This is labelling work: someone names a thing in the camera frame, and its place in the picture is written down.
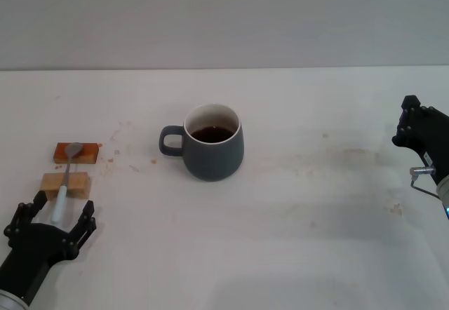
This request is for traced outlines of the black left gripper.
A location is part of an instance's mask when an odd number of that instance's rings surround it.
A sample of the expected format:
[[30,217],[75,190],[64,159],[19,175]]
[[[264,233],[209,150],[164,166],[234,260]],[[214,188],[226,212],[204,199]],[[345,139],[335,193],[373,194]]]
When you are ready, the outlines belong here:
[[11,251],[1,265],[1,291],[26,306],[32,303],[51,267],[75,259],[96,230],[91,200],[69,233],[47,224],[31,224],[46,202],[46,193],[38,191],[31,203],[19,203],[4,229]]

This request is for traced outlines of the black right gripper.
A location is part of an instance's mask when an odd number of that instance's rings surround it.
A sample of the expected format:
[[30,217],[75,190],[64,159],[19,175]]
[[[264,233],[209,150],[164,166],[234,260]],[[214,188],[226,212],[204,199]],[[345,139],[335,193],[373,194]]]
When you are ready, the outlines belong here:
[[[396,146],[406,146],[411,136],[411,141],[416,144],[414,150],[424,164],[435,168],[432,178],[439,184],[448,176],[448,116],[432,106],[420,108],[420,105],[416,95],[404,97],[392,142]],[[412,125],[419,108],[422,122]]]

